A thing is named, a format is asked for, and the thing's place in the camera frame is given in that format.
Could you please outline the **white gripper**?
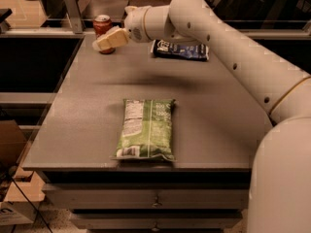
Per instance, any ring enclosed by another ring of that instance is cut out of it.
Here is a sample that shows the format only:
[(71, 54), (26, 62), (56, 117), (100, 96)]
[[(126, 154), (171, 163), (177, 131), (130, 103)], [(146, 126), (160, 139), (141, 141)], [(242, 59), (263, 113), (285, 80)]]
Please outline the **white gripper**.
[(145, 25), (145, 15), (150, 6), (126, 6), (124, 28), (114, 28), (101, 35), (93, 43), (95, 50), (103, 51), (122, 47), (128, 44), (129, 38), (137, 43), (147, 43), (149, 38)]

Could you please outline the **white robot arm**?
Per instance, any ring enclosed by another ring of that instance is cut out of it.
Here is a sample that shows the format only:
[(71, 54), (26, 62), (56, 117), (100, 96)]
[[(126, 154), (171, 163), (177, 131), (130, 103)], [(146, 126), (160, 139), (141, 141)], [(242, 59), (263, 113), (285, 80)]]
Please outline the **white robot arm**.
[(204, 0), (125, 9), (96, 50), (152, 40), (204, 44), (274, 122), (256, 152), (247, 233), (311, 233), (311, 76), (219, 19)]

